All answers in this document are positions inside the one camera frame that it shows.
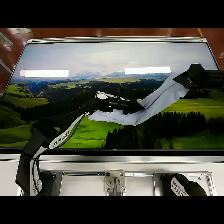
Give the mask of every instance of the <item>metal frame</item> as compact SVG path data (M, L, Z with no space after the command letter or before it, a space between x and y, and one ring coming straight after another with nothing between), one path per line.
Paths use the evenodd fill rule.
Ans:
M207 42L206 38L199 38L199 37L166 37L166 36L107 36L107 37L66 37L66 38L44 38L44 39L30 39L27 41L26 45L28 44L57 44L57 43L99 43L99 42L172 42L172 43L207 43L209 50L210 46ZM213 56L214 61L216 62L216 59L211 51L211 54ZM13 76L13 73L15 71L15 68L11 74L11 77L9 79L8 84L10 83L10 80ZM9 161L18 161L19 159L19 154L7 154L8 152L10 153L15 153L15 151L18 150L18 153L20 153L20 148L11 148L9 149L8 147L0 147L0 161L1 160L9 160ZM55 150L54 155L42 155L41 156L41 161L52 161L52 162L90 162L90 163L96 163L96 162L119 162L119 163L208 163L208 162L223 162L224 157L220 156L182 156L186 155L184 151L176 151L176 155L179 156L169 156L166 150L162 151L157 151L155 155L155 150L132 150L130 151L126 150L123 151L121 154L118 153L119 150L110 150L110 151L102 151L102 150L88 150L84 151L85 149L82 150L77 150L77 151L71 151L69 155L55 155L59 153L59 151ZM132 154L135 155L143 155L144 152L147 152L147 155L151 154L153 156L123 156L125 154ZM190 154L195 154L199 155L199 150L192 150L189 151ZM219 151L210 151L211 154L215 155L220 155L222 153L222 150ZM203 150L204 155L208 155L209 150Z

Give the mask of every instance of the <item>wooden floor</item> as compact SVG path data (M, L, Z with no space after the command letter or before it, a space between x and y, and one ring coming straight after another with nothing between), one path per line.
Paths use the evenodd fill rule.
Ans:
M0 28L13 45L0 43L0 59L13 70L24 44L30 38L75 36L189 36L206 37L221 69L224 69L224 28ZM8 76L0 71L0 93Z

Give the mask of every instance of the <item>landscape image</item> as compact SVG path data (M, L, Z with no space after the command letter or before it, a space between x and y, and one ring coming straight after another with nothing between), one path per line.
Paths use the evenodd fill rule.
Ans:
M80 43L27 45L0 102L0 147L22 148L38 120L76 111L97 91L141 102L192 63L217 69L206 44ZM126 74L164 67L170 73ZM27 70L69 70L68 77L25 77ZM222 149L224 93L192 92L137 126L82 119L60 148Z

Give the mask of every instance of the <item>robotic arm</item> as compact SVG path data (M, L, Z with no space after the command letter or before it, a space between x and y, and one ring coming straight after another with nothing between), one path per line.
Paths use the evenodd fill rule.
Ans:
M223 91L224 72L206 71L200 64L192 64L179 76L169 77L142 103L97 92L93 100L85 103L78 110L49 117L32 126L32 137L20 156L16 183L21 187L24 195L49 195L49 186L52 185L54 177L50 172L40 172L38 158L44 151L58 148L68 141L82 118L87 115L98 121L138 125L184 97L189 90L207 89ZM169 100L169 94L174 96L172 100Z

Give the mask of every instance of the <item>television screen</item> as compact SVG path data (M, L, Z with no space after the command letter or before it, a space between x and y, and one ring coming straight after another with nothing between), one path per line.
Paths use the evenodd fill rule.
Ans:
M53 115L63 123L98 91L141 102L194 63L218 69L203 42L27 44L1 101L0 147L22 149L32 124ZM223 118L224 93L189 91L136 126L85 116L59 149L224 148Z

